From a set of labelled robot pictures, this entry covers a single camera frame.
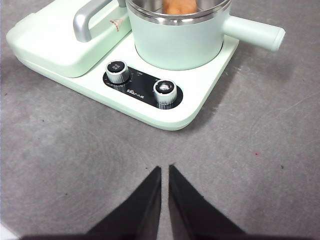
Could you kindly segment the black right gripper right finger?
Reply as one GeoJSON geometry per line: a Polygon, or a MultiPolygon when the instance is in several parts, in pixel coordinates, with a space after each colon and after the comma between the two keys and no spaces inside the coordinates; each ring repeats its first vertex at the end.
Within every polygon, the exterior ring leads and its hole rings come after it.
{"type": "Polygon", "coordinates": [[[169,211],[175,237],[238,237],[246,233],[213,207],[172,164],[169,211]]]}

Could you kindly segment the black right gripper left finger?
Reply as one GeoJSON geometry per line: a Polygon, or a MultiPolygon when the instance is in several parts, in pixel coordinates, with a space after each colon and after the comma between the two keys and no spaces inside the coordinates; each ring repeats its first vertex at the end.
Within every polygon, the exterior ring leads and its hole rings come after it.
{"type": "Polygon", "coordinates": [[[134,192],[87,234],[101,237],[156,237],[161,212],[162,170],[156,166],[134,192]]]}

